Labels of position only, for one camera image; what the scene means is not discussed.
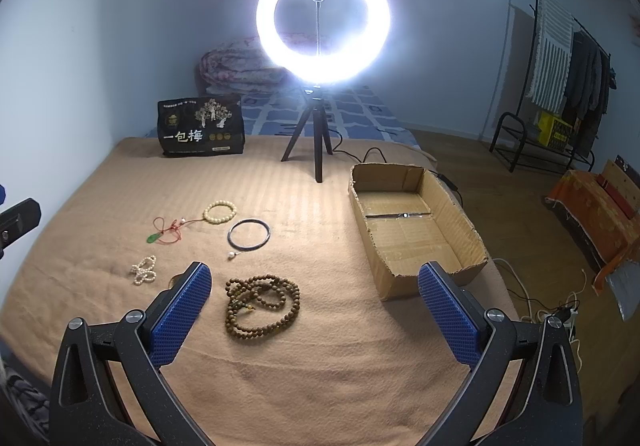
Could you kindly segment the dark hanging clothes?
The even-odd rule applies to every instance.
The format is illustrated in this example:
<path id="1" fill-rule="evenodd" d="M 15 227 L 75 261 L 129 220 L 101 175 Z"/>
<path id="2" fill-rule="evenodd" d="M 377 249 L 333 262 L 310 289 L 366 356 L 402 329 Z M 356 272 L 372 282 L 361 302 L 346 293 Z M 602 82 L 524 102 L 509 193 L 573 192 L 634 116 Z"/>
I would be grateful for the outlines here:
<path id="1" fill-rule="evenodd" d="M 572 146 L 583 158 L 590 155 L 615 88 L 610 56 L 587 33 L 575 32 L 561 117 L 573 127 Z"/>

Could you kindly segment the black clothes rack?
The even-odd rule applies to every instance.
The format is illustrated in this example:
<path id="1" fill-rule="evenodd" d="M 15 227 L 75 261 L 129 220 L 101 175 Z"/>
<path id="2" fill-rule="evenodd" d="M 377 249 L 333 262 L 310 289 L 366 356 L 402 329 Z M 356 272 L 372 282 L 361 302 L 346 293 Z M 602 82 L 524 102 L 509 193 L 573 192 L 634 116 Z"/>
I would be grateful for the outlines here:
<path id="1" fill-rule="evenodd" d="M 517 169 L 592 171 L 592 146 L 613 88 L 611 54 L 558 0 L 535 0 L 520 98 L 497 121 L 489 151 Z"/>

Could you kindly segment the blue checkered bed sheet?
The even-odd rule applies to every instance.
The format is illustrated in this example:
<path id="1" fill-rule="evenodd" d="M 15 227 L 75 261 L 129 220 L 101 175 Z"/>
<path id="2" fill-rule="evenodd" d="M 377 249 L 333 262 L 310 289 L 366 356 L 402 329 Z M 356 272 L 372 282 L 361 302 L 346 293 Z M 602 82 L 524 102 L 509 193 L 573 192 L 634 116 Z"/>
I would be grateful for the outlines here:
<path id="1" fill-rule="evenodd" d="M 346 139 L 389 141 L 415 147 L 413 135 L 388 106 L 367 86 L 326 91 L 314 99 L 297 87 L 241 96 L 245 142 L 250 136 L 288 140 L 283 161 L 292 157 L 296 143 L 308 138 L 314 154 L 342 150 Z"/>

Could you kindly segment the yellow box on rack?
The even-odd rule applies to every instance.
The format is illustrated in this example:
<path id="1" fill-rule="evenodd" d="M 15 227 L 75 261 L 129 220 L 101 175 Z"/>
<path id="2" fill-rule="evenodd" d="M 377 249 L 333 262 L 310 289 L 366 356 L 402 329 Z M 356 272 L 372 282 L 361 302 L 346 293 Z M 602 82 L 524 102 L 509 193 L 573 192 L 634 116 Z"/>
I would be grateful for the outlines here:
<path id="1" fill-rule="evenodd" d="M 564 150 L 573 136 L 573 127 L 570 124 L 544 110 L 538 113 L 537 128 L 538 143 L 554 150 Z"/>

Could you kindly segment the brown wooden bead mala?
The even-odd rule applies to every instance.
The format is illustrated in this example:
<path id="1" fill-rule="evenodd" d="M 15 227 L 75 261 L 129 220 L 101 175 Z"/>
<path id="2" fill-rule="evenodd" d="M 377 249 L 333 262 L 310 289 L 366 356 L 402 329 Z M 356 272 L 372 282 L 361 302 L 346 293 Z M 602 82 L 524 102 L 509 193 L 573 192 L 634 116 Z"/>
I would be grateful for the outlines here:
<path id="1" fill-rule="evenodd" d="M 229 279 L 224 326 L 236 340 L 264 340 L 290 328 L 299 315 L 299 286 L 288 279 L 260 275 Z"/>

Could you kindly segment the folded floral quilt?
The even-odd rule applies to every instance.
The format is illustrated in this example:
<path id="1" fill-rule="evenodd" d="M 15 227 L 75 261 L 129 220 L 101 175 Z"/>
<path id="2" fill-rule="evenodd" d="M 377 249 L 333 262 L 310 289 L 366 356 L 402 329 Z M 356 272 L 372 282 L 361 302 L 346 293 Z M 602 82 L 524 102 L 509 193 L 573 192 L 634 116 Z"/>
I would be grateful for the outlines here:
<path id="1" fill-rule="evenodd" d="M 258 36 L 221 42 L 203 54 L 198 74 L 213 94 L 273 92 L 296 84 L 296 78 L 266 55 Z"/>

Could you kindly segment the dark thin bangle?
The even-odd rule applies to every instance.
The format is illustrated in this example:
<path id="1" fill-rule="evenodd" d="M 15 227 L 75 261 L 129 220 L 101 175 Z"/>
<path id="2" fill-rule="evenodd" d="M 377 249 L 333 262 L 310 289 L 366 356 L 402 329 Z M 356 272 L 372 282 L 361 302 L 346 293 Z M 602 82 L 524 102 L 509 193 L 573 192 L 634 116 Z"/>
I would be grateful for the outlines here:
<path id="1" fill-rule="evenodd" d="M 257 251 L 270 240 L 270 226 L 259 218 L 244 218 L 235 223 L 227 233 L 227 241 L 239 252 Z"/>

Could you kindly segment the open cardboard box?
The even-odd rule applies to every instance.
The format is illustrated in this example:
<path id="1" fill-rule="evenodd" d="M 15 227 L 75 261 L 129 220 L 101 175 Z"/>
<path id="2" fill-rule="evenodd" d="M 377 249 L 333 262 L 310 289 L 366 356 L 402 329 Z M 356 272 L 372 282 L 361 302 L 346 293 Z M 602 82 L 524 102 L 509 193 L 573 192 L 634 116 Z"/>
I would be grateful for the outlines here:
<path id="1" fill-rule="evenodd" d="M 429 169 L 356 164 L 348 193 L 383 301 L 417 295 L 418 273 L 428 262 L 439 264 L 460 287 L 488 264 L 488 252 L 472 221 Z"/>

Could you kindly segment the black printed package bag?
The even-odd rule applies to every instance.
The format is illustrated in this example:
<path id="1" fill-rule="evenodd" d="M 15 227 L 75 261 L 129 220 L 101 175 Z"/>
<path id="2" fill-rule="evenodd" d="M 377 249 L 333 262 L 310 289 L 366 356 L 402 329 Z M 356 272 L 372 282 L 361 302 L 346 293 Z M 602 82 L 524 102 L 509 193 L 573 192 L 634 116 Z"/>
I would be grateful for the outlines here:
<path id="1" fill-rule="evenodd" d="M 241 96 L 234 92 L 159 101 L 156 132 L 168 158 L 242 154 Z"/>

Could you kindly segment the striped hanging towel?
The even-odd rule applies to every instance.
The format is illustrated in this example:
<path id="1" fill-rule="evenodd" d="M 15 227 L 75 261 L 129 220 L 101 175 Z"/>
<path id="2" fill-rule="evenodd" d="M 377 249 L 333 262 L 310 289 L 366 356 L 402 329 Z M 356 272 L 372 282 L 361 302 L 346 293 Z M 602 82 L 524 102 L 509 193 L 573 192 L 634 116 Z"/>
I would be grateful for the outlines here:
<path id="1" fill-rule="evenodd" d="M 538 0 L 532 76 L 525 96 L 552 114 L 562 110 L 573 35 L 574 16 L 557 0 Z"/>

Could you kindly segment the red cord jade pendant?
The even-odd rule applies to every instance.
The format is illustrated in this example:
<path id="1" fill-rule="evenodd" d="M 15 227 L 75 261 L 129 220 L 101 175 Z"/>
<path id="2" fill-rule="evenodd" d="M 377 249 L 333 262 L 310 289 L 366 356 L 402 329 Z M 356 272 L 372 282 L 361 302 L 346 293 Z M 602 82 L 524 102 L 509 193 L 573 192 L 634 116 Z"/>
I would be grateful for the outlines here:
<path id="1" fill-rule="evenodd" d="M 148 244 L 171 245 L 182 240 L 182 231 L 195 223 L 203 221 L 203 218 L 195 219 L 174 219 L 170 223 L 163 217 L 156 217 L 152 221 L 153 232 L 145 239 Z"/>

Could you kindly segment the orange cloth covered box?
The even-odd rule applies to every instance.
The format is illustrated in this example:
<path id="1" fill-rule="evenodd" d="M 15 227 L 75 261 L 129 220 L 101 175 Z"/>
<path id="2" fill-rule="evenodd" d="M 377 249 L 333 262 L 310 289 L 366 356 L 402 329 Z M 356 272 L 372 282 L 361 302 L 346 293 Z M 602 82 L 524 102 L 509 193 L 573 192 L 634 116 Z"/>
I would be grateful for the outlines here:
<path id="1" fill-rule="evenodd" d="M 596 252 L 594 291 L 603 292 L 605 279 L 625 262 L 638 261 L 639 174 L 622 157 L 607 161 L 597 174 L 571 169 L 544 202 L 561 206 Z"/>

